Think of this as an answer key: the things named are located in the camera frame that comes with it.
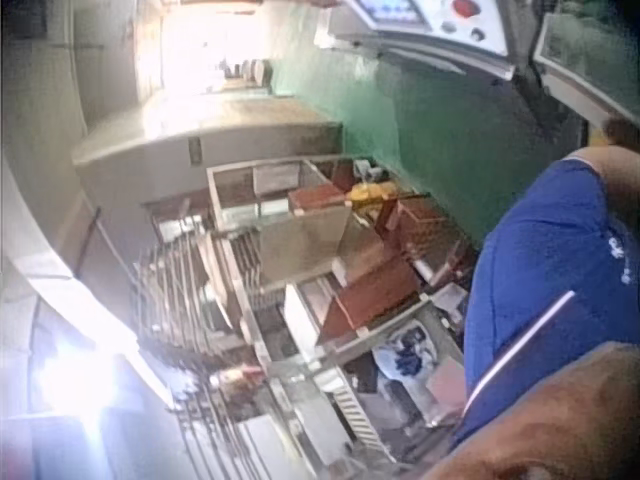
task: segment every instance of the metal frame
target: metal frame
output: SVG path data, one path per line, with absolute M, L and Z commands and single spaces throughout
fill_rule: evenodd
M 542 68 L 538 69 L 540 70 L 543 83 L 549 86 L 549 80 L 553 79 L 556 82 L 561 83 L 566 88 L 572 90 L 572 92 L 574 93 L 574 101 L 569 100 L 565 96 L 563 96 L 562 98 L 558 98 L 558 100 L 567 104 L 569 107 L 581 113 L 582 115 L 585 114 L 584 111 L 581 112 L 581 110 L 583 109 L 581 109 L 580 106 L 577 105 L 578 102 L 581 102 L 583 105 L 585 105 L 584 108 L 587 110 L 589 108 L 591 108 L 592 110 L 599 109 L 599 113 L 602 116 L 601 119 L 587 118 L 587 120 L 593 122 L 596 125 L 602 126 L 603 120 L 606 120 L 608 117 L 614 116 L 623 116 L 633 122 L 639 122 L 639 118 L 637 118 L 632 112 L 609 97 L 606 93 L 587 82 L 580 75 L 572 72 L 571 70 L 563 67 L 553 60 L 546 58 L 542 54 L 542 51 L 544 49 L 544 40 L 547 30 L 549 29 L 551 15 L 552 14 L 545 15 L 542 24 L 542 30 L 540 32 L 538 43 L 533 54 L 534 62 L 542 66 Z

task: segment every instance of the metal pole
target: metal pole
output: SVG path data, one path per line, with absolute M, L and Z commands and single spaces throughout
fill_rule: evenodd
M 179 263 L 180 263 L 180 278 L 182 279 L 182 283 L 180 290 L 182 290 L 182 298 L 184 300 L 184 308 L 185 311 L 187 312 L 187 321 L 189 323 L 189 326 L 191 327 L 191 335 L 192 335 L 192 339 L 193 339 L 193 348 L 196 352 L 200 353 L 200 346 L 198 345 L 198 337 L 197 337 L 197 333 L 196 333 L 196 326 L 195 326 L 195 320 L 193 318 L 193 312 L 191 311 L 191 302 L 189 299 L 189 294 L 187 293 L 187 274 L 186 274 L 186 270 L 184 267 L 184 255 L 183 255 L 183 251 L 182 251 L 182 235 L 180 235 L 178 237 L 178 256 L 179 256 Z
M 200 472 L 198 471 L 198 467 L 196 466 L 196 461 L 195 458 L 193 458 L 193 453 L 191 452 L 191 448 L 189 447 L 189 442 L 187 441 L 187 436 L 184 433 L 184 428 L 182 425 L 182 421 L 180 420 L 180 414 L 179 412 L 175 412 L 176 415 L 176 419 L 178 420 L 178 429 L 180 430 L 180 437 L 182 437 L 182 441 L 184 442 L 184 446 L 187 449 L 187 456 L 189 457 L 189 460 L 191 461 L 191 465 L 193 466 L 193 471 L 196 474 L 196 477 L 198 478 L 198 480 L 202 480 L 202 476 L 200 476 Z
M 193 435 L 193 438 L 196 441 L 196 448 L 198 449 L 198 452 L 202 457 L 202 462 L 204 463 L 204 467 L 207 470 L 207 474 L 209 475 L 209 478 L 211 480 L 215 480 L 215 478 L 213 477 L 213 473 L 211 472 L 211 467 L 209 466 L 209 462 L 207 462 L 207 457 L 204 454 L 204 450 L 202 450 L 202 445 L 200 445 L 200 440 L 198 439 L 198 434 L 196 432 L 196 429 L 193 426 L 193 417 L 191 416 L 191 409 L 189 408 L 188 400 L 185 402 L 185 407 L 186 407 L 185 410 L 187 411 L 187 418 L 189 419 L 189 430 L 191 431 L 191 435 Z
M 216 460 L 218 461 L 218 465 L 220 465 L 220 471 L 222 472 L 222 476 L 225 478 L 225 480 L 231 480 L 231 477 L 229 476 L 229 472 L 227 471 L 226 467 L 224 466 L 224 462 L 222 460 L 222 456 L 220 455 L 220 451 L 218 450 L 218 445 L 216 444 L 214 438 L 213 438 L 213 432 L 211 431 L 211 425 L 209 425 L 209 422 L 207 421 L 207 419 L 204 418 L 204 414 L 202 411 L 202 408 L 200 407 L 200 400 L 198 399 L 197 394 L 195 395 L 195 401 L 196 401 L 196 408 L 198 409 L 198 414 L 200 415 L 200 418 L 202 419 L 202 422 L 204 423 L 204 428 L 206 428 L 207 430 L 207 435 L 209 437 L 209 442 L 211 443 L 211 448 L 213 449 L 213 454 L 216 456 Z
M 246 448 L 243 448 L 242 443 L 238 438 L 238 426 L 233 421 L 233 419 L 229 416 L 229 409 L 227 408 L 227 402 L 224 398 L 224 393 L 222 392 L 222 390 L 219 390 L 218 393 L 220 394 L 220 401 L 222 404 L 222 408 L 224 410 L 223 413 L 228 423 L 229 437 L 231 438 L 231 442 L 235 443 L 234 448 L 238 453 L 238 455 L 240 456 L 240 461 L 242 462 L 242 465 L 245 471 L 249 474 L 250 477 L 257 478 L 259 480 L 260 475 L 258 474 L 256 477 L 255 472 L 257 471 L 257 469 L 255 468 L 255 465 L 253 465 L 253 460 L 251 459 L 250 456 L 246 455 L 247 453 Z
M 180 303 L 178 302 L 178 286 L 176 283 L 176 265 L 175 265 L 175 261 L 173 260 L 173 247 L 175 246 L 175 241 L 171 242 L 171 249 L 169 251 L 169 258 L 171 259 L 171 289 L 173 290 L 173 302 L 174 302 L 174 307 L 176 310 L 176 317 L 178 319 L 178 323 L 180 324 L 180 333 L 182 334 L 182 346 L 184 348 L 187 348 L 187 337 L 184 334 L 184 322 L 182 321 L 181 315 L 180 315 Z M 167 259 L 165 257 L 164 260 L 165 265 L 167 264 Z
M 256 445 L 255 440 L 253 439 L 253 435 L 251 435 L 251 432 L 249 431 L 249 427 L 245 424 L 243 425 L 245 432 L 247 434 L 247 437 L 249 437 L 249 442 L 251 443 L 251 446 L 253 447 L 253 450 L 256 452 L 256 456 L 258 457 L 258 461 L 260 462 L 260 465 L 262 466 L 262 469 L 264 470 L 264 473 L 267 474 L 267 478 L 269 480 L 272 480 L 271 478 L 271 473 L 269 473 L 269 469 L 267 468 L 267 465 L 264 461 L 264 458 L 262 458 L 262 454 L 260 453 L 260 450 L 258 450 L 258 446 Z
M 233 452 L 233 445 L 230 445 L 229 442 L 227 442 L 225 439 L 224 425 L 222 423 L 222 419 L 220 418 L 218 409 L 214 405 L 213 398 L 211 397 L 211 390 L 209 389 L 208 382 L 209 382 L 209 379 L 208 378 L 205 379 L 203 386 L 204 386 L 205 395 L 207 397 L 207 401 L 209 402 L 209 407 L 211 408 L 214 418 L 216 419 L 217 428 L 218 428 L 218 431 L 220 432 L 220 438 L 225 442 L 225 445 L 227 447 L 227 453 L 229 454 L 229 458 L 231 459 L 233 470 L 236 472 L 238 479 L 241 479 L 242 474 L 240 473 L 240 469 L 238 468 L 238 464 L 236 462 L 236 458 Z
M 192 239 L 193 239 L 193 247 L 195 248 L 195 246 L 197 245 L 196 243 L 196 235 L 195 233 L 192 235 Z M 194 303 L 195 303 L 195 310 L 196 313 L 198 315 L 198 323 L 200 323 L 200 328 L 202 329 L 202 335 L 204 336 L 204 342 L 205 345 L 207 347 L 207 351 L 209 352 L 209 354 L 213 355 L 214 352 L 211 349 L 211 345 L 209 344 L 209 336 L 207 335 L 207 328 L 206 325 L 204 324 L 204 320 L 202 318 L 202 308 L 200 306 L 200 299 L 198 297 L 198 292 L 197 292 L 197 287 L 196 287 L 196 281 L 195 281 L 195 272 L 193 269 L 193 257 L 192 257 L 192 252 L 191 252 L 191 241 L 189 240 L 189 236 L 187 235 L 186 238 L 186 243 L 187 243 L 187 253 L 188 253 L 188 260 L 189 260 L 189 272 L 191 275 L 191 292 L 192 292 L 192 299 L 194 299 Z

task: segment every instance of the wall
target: wall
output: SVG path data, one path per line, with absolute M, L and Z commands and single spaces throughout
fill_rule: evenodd
M 206 188 L 207 167 L 339 151 L 339 126 L 294 99 L 225 103 L 206 122 L 193 124 L 207 126 L 200 134 L 203 153 L 200 166 L 190 164 L 188 141 L 184 136 L 149 140 L 142 146 L 99 160 L 77 162 L 76 168 L 87 194 L 102 208 L 105 228 L 125 262 L 137 261 L 142 250 L 157 242 L 142 204 Z M 174 121 L 180 123 L 179 119 L 174 118 Z M 197 134 L 198 130 L 186 130 L 186 134 L 189 132 Z M 142 141 L 141 137 L 131 135 L 131 131 L 128 136 L 115 129 L 109 133 L 112 138 L 116 134 L 119 138 L 126 137 L 126 141 Z M 101 148 L 98 141 L 94 145 L 98 145 L 98 150 Z
M 36 292 L 2 256 L 0 292 L 0 478 L 31 478 L 27 422 L 2 419 L 28 413 L 29 354 Z
M 89 129 L 138 103 L 135 18 L 133 0 L 111 0 L 74 13 L 78 88 Z
M 2 153 L 49 244 L 75 269 L 94 215 L 71 161 L 85 125 L 68 48 L 71 4 L 47 3 L 48 38 L 2 45 Z M 96 233 L 81 275 L 113 313 L 128 311 L 127 272 Z

